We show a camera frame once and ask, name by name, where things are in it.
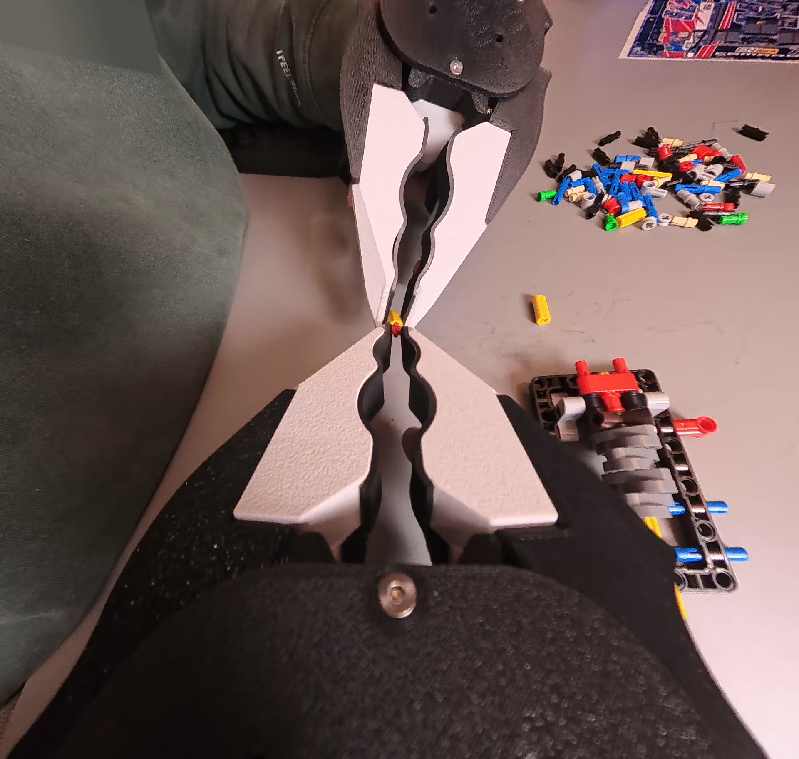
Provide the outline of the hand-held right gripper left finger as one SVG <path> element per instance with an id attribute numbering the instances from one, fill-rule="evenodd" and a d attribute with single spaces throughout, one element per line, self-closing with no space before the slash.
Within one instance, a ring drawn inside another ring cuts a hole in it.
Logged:
<path id="1" fill-rule="evenodd" d="M 236 519 L 321 534 L 342 560 L 365 559 L 382 498 L 372 421 L 391 352 L 379 326 L 296 388 Z"/>

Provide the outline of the person's left forearm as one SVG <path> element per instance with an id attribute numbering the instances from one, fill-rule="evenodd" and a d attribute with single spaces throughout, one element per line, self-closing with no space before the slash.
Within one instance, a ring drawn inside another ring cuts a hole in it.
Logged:
<path id="1" fill-rule="evenodd" d="M 145 0 L 158 50 L 218 129 L 343 131 L 340 73 L 371 0 Z"/>

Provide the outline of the lego sticker sheet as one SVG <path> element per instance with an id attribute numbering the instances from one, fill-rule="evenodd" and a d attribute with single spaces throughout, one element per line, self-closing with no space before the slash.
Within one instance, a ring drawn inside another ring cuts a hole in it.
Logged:
<path id="1" fill-rule="evenodd" d="M 620 58 L 798 62 L 798 0 L 649 0 Z"/>

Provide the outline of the black lego frame assembly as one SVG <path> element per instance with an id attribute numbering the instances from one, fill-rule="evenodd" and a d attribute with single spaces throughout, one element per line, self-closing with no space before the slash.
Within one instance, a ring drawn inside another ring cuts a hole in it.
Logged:
<path id="1" fill-rule="evenodd" d="M 534 376 L 529 395 L 544 429 L 562 443 L 591 448 L 603 482 L 670 545 L 683 614 L 684 593 L 737 589 L 734 564 L 749 554 L 723 542 L 714 516 L 729 507 L 705 497 L 685 446 L 688 438 L 714 434 L 715 420 L 674 417 L 657 376 L 629 367 L 623 357 L 609 371 L 593 371 L 580 360 L 573 372 Z"/>

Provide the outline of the pile of small lego pieces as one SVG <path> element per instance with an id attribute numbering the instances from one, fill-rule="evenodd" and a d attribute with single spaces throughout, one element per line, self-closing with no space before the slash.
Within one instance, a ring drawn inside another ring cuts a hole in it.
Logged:
<path id="1" fill-rule="evenodd" d="M 601 138 L 592 164 L 582 169 L 567 165 L 563 153 L 546 160 L 551 186 L 534 194 L 536 202 L 574 205 L 607 233 L 669 226 L 707 233 L 746 225 L 744 198 L 765 199 L 775 190 L 771 175 L 748 169 L 740 154 L 713 137 L 686 142 L 649 127 L 632 142 L 634 152 L 610 156 L 605 147 L 621 135 Z"/>

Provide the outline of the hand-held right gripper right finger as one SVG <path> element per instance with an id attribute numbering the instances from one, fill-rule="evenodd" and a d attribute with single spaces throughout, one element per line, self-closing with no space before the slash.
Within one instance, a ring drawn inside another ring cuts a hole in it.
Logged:
<path id="1" fill-rule="evenodd" d="M 419 421 L 412 509 L 432 563 L 456 561 L 476 535 L 556 524 L 498 394 L 418 330 L 404 327 L 400 340 Z"/>

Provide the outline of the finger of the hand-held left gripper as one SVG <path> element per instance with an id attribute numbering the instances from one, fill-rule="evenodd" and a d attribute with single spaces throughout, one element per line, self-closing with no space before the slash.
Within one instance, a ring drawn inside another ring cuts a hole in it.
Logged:
<path id="1" fill-rule="evenodd" d="M 374 85 L 359 180 L 352 186 L 367 300 L 375 325 L 395 291 L 398 240 L 407 224 L 404 186 L 424 154 L 427 120 L 404 92 Z"/>
<path id="2" fill-rule="evenodd" d="M 444 206 L 424 234 L 426 261 L 408 285 L 404 323 L 416 326 L 432 308 L 468 254 L 483 235 L 487 212 L 511 133 L 483 122 L 458 132 L 447 145 L 447 195 Z"/>

